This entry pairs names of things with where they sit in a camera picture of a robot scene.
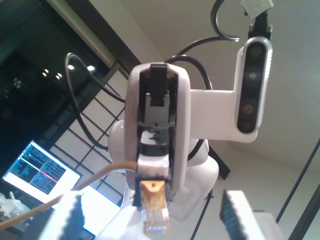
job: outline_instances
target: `small white object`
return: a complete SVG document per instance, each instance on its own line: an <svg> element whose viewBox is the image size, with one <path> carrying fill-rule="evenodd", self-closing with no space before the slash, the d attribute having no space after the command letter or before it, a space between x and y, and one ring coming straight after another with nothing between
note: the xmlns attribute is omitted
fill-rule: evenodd
<svg viewBox="0 0 320 240"><path fill-rule="evenodd" d="M169 176L169 154L165 156L139 155L138 174L142 176L157 177Z"/></svg>
<svg viewBox="0 0 320 240"><path fill-rule="evenodd" d="M10 198L11 198L12 200L16 200L15 195L14 195L14 193L13 193L12 191L9 192L9 195L10 195Z"/></svg>
<svg viewBox="0 0 320 240"><path fill-rule="evenodd" d="M272 0L242 0L241 5L252 20L274 6Z"/></svg>
<svg viewBox="0 0 320 240"><path fill-rule="evenodd" d="M93 70L96 69L94 66L91 66L91 65L90 65L90 66L87 66L86 68L87 68L89 71L93 71Z"/></svg>

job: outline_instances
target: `window grid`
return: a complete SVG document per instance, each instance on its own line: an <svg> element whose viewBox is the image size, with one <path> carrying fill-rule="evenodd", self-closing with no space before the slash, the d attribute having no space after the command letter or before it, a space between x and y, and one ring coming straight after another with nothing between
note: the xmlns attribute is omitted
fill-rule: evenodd
<svg viewBox="0 0 320 240"><path fill-rule="evenodd" d="M119 64L118 65L116 64L114 67L116 68L116 70L115 70L115 68L111 68L110 69L110 72L104 78L104 84L110 91L114 92L114 94L116 94L117 96L121 96L115 90L113 85L116 87L116 89L119 89L121 91L121 94L123 95L124 94L124 90L125 90L123 88L123 86L126 85L124 80L128 80L128 77L125 74L123 74L123 70L120 71L120 65ZM113 77L112 83L108 83L108 81L110 79L112 79L112 77ZM105 126L103 126L101 124L100 124L101 126L99 126L97 124L97 122L95 122L96 118L94 120L91 118L92 116L94 116L95 112L92 112L93 109L90 108L89 102L87 102L86 106L87 106L87 108L89 108L90 116L83 112L83 110L85 108L81 108L82 117L85 119L85 121L87 121L87 123L91 124L91 128L96 128L95 136L96 136L96 140L98 142L102 138L105 138L105 137L108 138L109 137L109 133L110 133L111 127L113 126L113 124L115 122L119 121L120 119L123 119L124 110L125 110L124 104L123 104L123 106L121 104L118 104L117 107L115 107L113 105L112 107L115 107L115 109L118 109L116 111L115 111L114 108L109 109L108 106L110 106L112 104L112 101L110 100L110 102L109 102L109 99L107 97L104 97L104 94L107 94L107 93L103 92L103 94L102 94L100 92L101 92L101 90L95 91L94 95L92 95L92 93L90 93L91 94L91 101L95 101L96 103L98 103L98 104L95 103L95 106L101 106L101 109L99 108L99 111L102 111L102 109L103 109L109 114L109 116L110 116L109 121L111 121L113 119L112 122L109 124L109 126L106 129L103 129L103 128L105 128ZM63 114L64 114L64 116L61 117L62 120L59 119L60 121L56 121L54 124L55 124L55 126L58 126L59 129L57 130L57 132L58 132L58 134L60 134L60 136L63 136L66 132L68 132L68 134L65 136L64 140L60 141L59 145L57 145L56 143L58 142L60 137L57 138L56 136L54 136L55 135L55 133L54 133L52 138L55 137L55 141L50 146L49 146L49 144L50 144L51 139L47 139L48 137L45 138L44 136L42 136L41 139L47 141L46 148L50 149L51 147L54 146L59 151L61 151L63 154L65 154L66 157L69 157L71 160L75 161L75 163L73 165L74 169L77 170L78 168L81 167L82 171L86 171L87 172L86 177L88 177L89 174L91 174L91 175L95 174L93 171L95 171L95 168L97 169L97 166L99 167L100 165L103 165L102 164L103 160L106 161L107 164L111 163L112 161L111 161L110 157L108 157L109 154L103 154L103 152L101 152L99 149L97 149L97 147L95 147L94 144L91 144L91 142L88 142L87 138L86 139L83 138L84 135L83 135L83 132L82 132L82 134L80 133L80 131L82 131L82 130L79 128L79 126L73 127L72 129L70 128L72 123L74 121L77 121L77 120L74 120L75 119L75 115L74 115L73 111L70 110L70 108L67 108L67 110L64 111ZM75 149L77 149L77 144L76 143L75 143L75 145L70 145L70 147L73 146L73 147L75 147L75 149L68 150L69 149L68 148L68 144L69 144L68 143L68 139L69 138L73 138L75 142L78 142L78 144L81 143L82 153L79 154L78 156L77 155L72 156L72 155L76 154L76 151L75 151ZM96 158L99 157L99 159L97 159L97 161L95 162L95 165L91 166L91 164L90 164L91 162L90 161L92 161L95 158L94 155L90 154L90 153L93 153L93 152L94 152L94 155L97 154ZM113 201L118 206L121 206L121 204L122 204L124 190L125 190L123 188L123 191L121 191L122 186L124 186L124 184L125 184L125 174L124 173L121 173L121 174L123 175L123 181L122 181L122 178L119 177L119 176L121 176L119 174L117 174L116 176L111 176L110 175L109 178L107 178L108 175L106 175L102 179L100 179L98 182L96 182L96 184L92 185L92 187L94 187L97 191L99 191L102 194L104 194L107 198L109 198L111 201Z"/></svg>

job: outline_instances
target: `black cable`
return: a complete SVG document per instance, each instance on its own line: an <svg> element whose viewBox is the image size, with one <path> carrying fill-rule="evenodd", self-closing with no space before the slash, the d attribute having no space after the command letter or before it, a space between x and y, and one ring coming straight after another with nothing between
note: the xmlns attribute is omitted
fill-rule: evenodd
<svg viewBox="0 0 320 240"><path fill-rule="evenodd" d="M189 50L193 49L194 47L199 46L201 44L215 42L215 41L219 41L219 40L223 40L223 39L221 39L221 37L219 37L219 36L209 36L206 38L199 39L199 40L194 41L193 43L189 44L188 46L186 46L184 49L182 49L180 52L178 52L177 55L183 55L187 51L189 51Z"/></svg>
<svg viewBox="0 0 320 240"><path fill-rule="evenodd" d="M206 197L205 205L204 205L204 207L203 207L203 210L202 210L202 212L201 212L201 215L200 215L200 217L199 217L199 220L198 220L198 222L196 223L196 226L195 226L195 228L194 228L194 231L193 231L193 233L192 233L192 236L191 236L190 240L194 240L194 239L195 239L195 236L196 236L196 234L197 234L197 232L198 232L198 229L199 229L199 227L200 227L200 224L201 224L201 222L202 222L202 219L204 218L204 215L205 215L205 213L206 213L206 210L207 210L207 208L208 208L208 206L209 206L210 200L213 198L213 197L212 197L212 193L213 193L213 191L212 191L212 189L211 189L211 191L209 192L208 196Z"/></svg>
<svg viewBox="0 0 320 240"><path fill-rule="evenodd" d="M228 41L239 41L239 37L238 36L231 36L228 35L226 33L224 33L223 31L220 30L219 25L218 25L218 11L219 8L221 7L221 5L224 3L225 0L216 0L212 10L211 10L211 24L212 27L214 29L214 31L216 32L216 34L223 40L228 40Z"/></svg>
<svg viewBox="0 0 320 240"><path fill-rule="evenodd" d="M281 219L282 215L284 214L284 212L285 212L285 210L286 210L286 208L287 208L287 206L288 206L291 198L293 197L293 195L294 195L295 191L297 190L297 188L298 188L298 186L299 186L299 184L300 184L303 176L305 175L305 173L306 173L306 171L307 171L307 169L308 169L308 167L309 167L312 159L314 158L314 156L315 156L315 154L316 154L319 146L320 146L320 138L319 138L318 142L316 143L316 145L315 145L315 147L314 147L311 155L309 156L308 161L307 161L306 164L304 165L304 168L302 169L302 171L301 171L301 173L300 173L297 181L295 182L295 184L294 184L291 192L289 193L289 196L288 196L287 199L285 200L285 203L283 204L283 206L282 206L282 208L281 208L278 216L277 216L276 219L275 219L275 223L278 223L278 222L280 221L280 219Z"/></svg>
<svg viewBox="0 0 320 240"><path fill-rule="evenodd" d="M100 89L102 89L106 94L110 95L111 97L113 97L114 99L122 102L122 103L125 103L126 101L124 99L122 99L121 97L115 95L114 93L112 93L111 91L109 91L105 86L103 86L103 84L92 74L92 72L90 72L88 69L87 69L87 66L86 64L81 60L80 57L78 57L77 55L75 55L74 53L72 52L69 52L65 58L64 58L64 71L65 71L65 76L66 78L69 78L69 81L70 81L70 74L69 74L69 68L68 68L68 65L69 65L69 61L70 59L73 58L73 59L76 59L80 62L80 64L84 67L84 69L86 70L86 72L89 74L89 77L90 77L90 80L93 81L95 84L97 84L99 86Z"/></svg>
<svg viewBox="0 0 320 240"><path fill-rule="evenodd" d="M122 98L118 97L117 95L113 94L112 92L110 92L107 88L105 88L105 86L103 86L101 84L101 82L99 82L98 79L96 79L96 77L87 69L87 66L85 65L85 63L74 53L70 52L68 53L65 58L64 58L64 71L65 71L65 82L66 82L66 87L67 87L67 95L68 98L71 102L71 106L72 109L74 111L74 114L76 116L76 119L78 120L83 132L85 133L85 135L87 136L87 138L98 148L103 149L108 151L108 147L104 146L102 144L100 144L95 138L94 136L92 136L92 134L90 133L89 129L87 128L82 116L81 116L81 112L79 110L78 104L77 104L77 100L76 97L74 95L74 90L72 87L72 83L71 83L71 79L70 79L70 73L69 73L69 61L71 58L77 59L81 65L83 66L83 68L88 72L89 76L90 76L90 80L94 81L103 91L105 91L107 94L109 94L111 97L119 100L120 102L125 102Z"/></svg>
<svg viewBox="0 0 320 240"><path fill-rule="evenodd" d="M211 82L210 82L210 79L209 79L209 76L207 74L205 67L194 57L187 56L187 55L176 55L176 56L171 57L169 60L167 60L165 62L168 64L173 64L176 62L187 62L187 63L192 64L200 72L200 74L203 78L203 81L204 81L205 89L212 90Z"/></svg>

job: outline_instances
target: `computer monitor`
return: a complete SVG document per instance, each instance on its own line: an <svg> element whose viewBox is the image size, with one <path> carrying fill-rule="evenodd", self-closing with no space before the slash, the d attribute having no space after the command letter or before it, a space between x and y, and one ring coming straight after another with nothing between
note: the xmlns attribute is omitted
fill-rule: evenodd
<svg viewBox="0 0 320 240"><path fill-rule="evenodd" d="M2 177L43 203L72 189L80 174L31 141Z"/></svg>
<svg viewBox="0 0 320 240"><path fill-rule="evenodd" d="M79 178L79 173L34 141L30 142L3 176L6 182L43 203L71 190ZM120 208L91 186L84 188L82 193L83 227L97 235Z"/></svg>

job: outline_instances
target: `ceiling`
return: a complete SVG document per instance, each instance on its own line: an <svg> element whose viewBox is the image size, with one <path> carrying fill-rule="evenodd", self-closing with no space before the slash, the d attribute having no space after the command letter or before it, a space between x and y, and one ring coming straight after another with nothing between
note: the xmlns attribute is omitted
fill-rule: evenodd
<svg viewBox="0 0 320 240"><path fill-rule="evenodd" d="M214 36L210 12L214 0L121 0L164 58L189 43ZM273 0L273 59L257 139L232 142L236 151L302 167L320 136L320 1ZM212 42L188 52L207 69L217 90L233 88L236 56L252 21L240 0L227 0L219 10L220 28L239 42ZM186 67L193 89L203 89L197 71ZM320 151L311 171L320 173Z"/></svg>

